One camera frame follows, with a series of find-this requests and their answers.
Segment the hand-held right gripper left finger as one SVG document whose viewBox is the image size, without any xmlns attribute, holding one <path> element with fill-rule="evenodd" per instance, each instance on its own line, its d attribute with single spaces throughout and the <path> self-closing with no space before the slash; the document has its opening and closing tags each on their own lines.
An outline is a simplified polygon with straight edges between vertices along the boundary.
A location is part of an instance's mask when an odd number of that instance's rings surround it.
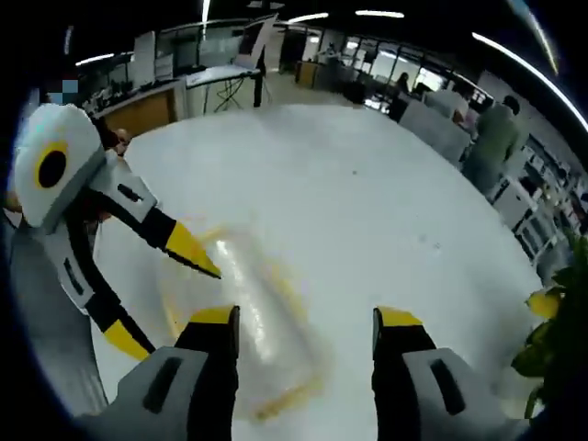
<svg viewBox="0 0 588 441">
<path fill-rule="evenodd" d="M 173 346 L 124 376 L 116 399 L 85 416 L 89 440 L 229 440 L 238 389 L 240 309 L 196 311 Z"/>
</svg>

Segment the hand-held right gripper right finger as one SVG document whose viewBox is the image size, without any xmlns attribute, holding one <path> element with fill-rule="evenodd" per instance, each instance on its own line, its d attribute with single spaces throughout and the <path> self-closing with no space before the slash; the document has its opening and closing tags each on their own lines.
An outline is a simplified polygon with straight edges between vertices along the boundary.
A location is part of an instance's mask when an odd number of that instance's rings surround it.
<svg viewBox="0 0 588 441">
<path fill-rule="evenodd" d="M 378 440 L 516 440 L 528 429 L 408 311 L 376 307 L 372 333 Z"/>
</svg>

